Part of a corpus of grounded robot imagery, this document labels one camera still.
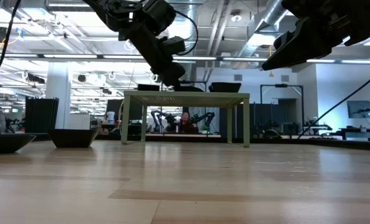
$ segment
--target white cylinder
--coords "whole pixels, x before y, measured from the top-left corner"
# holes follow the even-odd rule
[[[108,123],[109,124],[114,124],[114,115],[116,113],[115,112],[112,112],[112,111],[109,111],[108,112]]]

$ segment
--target black tray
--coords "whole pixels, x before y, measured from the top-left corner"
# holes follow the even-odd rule
[[[57,148],[86,148],[95,140],[96,130],[49,129],[49,137]]]
[[[0,154],[14,153],[33,141],[35,136],[28,134],[1,134]]]

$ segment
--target black partition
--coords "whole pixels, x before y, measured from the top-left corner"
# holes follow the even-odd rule
[[[281,124],[285,122],[284,108],[281,105],[260,105],[250,104],[250,135],[257,134],[257,127],[260,125],[269,124],[272,121]],[[233,108],[233,122],[232,122],[232,134],[233,138],[243,138],[243,105],[237,105],[237,108]],[[228,125],[227,110],[226,108],[220,109],[220,133],[223,138],[226,138],[226,130]]]
[[[25,100],[25,132],[46,133],[55,128],[59,99],[30,99]]]

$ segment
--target black cable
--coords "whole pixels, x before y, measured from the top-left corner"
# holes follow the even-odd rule
[[[339,106],[340,104],[342,104],[343,102],[345,102],[347,99],[351,98],[353,95],[357,94],[358,91],[360,91],[361,89],[363,89],[369,83],[370,83],[370,79],[365,84],[363,84],[361,87],[359,87],[356,91],[354,91],[353,93],[351,93],[345,99],[341,100],[339,103],[337,103],[331,109],[329,109],[326,113],[324,113],[323,115],[321,115],[313,124],[311,124],[307,129],[303,130],[303,133],[300,134],[300,136],[298,136],[298,139],[300,139],[311,127],[313,127],[315,124],[317,124],[319,122],[319,120],[321,120],[322,118],[324,118],[324,116],[326,116],[329,112],[331,112],[337,106]]]
[[[21,3],[21,1],[22,0],[17,0],[17,2],[15,4],[15,7],[13,8],[13,11],[12,11],[11,21],[9,21],[8,30],[6,32],[4,48],[2,49],[2,53],[1,53],[0,67],[2,65],[2,62],[4,61],[4,58],[5,58],[6,49],[8,48],[9,36],[11,35],[11,30],[12,30],[12,26],[13,26],[13,20],[15,18],[17,8],[19,8],[19,4]]]
[[[186,51],[184,53],[177,53],[177,55],[186,55],[186,54],[189,54],[192,50],[194,50],[194,48],[196,47],[196,45],[198,43],[198,29],[197,29],[197,25],[196,25],[195,21],[192,18],[186,16],[185,14],[183,14],[183,13],[181,13],[179,11],[176,11],[175,10],[175,12],[177,14],[180,14],[181,16],[185,17],[186,19],[190,20],[190,22],[192,22],[193,26],[195,26],[195,29],[196,29],[196,42],[195,42],[195,44],[188,51]]]

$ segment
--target desk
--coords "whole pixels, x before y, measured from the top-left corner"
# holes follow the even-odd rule
[[[232,126],[232,112],[236,105],[249,105],[249,93],[200,93],[200,92],[161,92],[161,91],[124,91],[123,133],[121,143],[127,144],[129,105],[136,100],[143,105],[142,137],[146,140],[148,106],[188,106],[228,109],[228,127]],[[249,147],[249,106],[243,106],[244,147]],[[228,142],[232,143],[232,129],[228,128]]]
[[[367,138],[370,141],[370,129],[366,129],[366,132],[361,132],[359,128],[341,128],[342,140],[347,138]]]

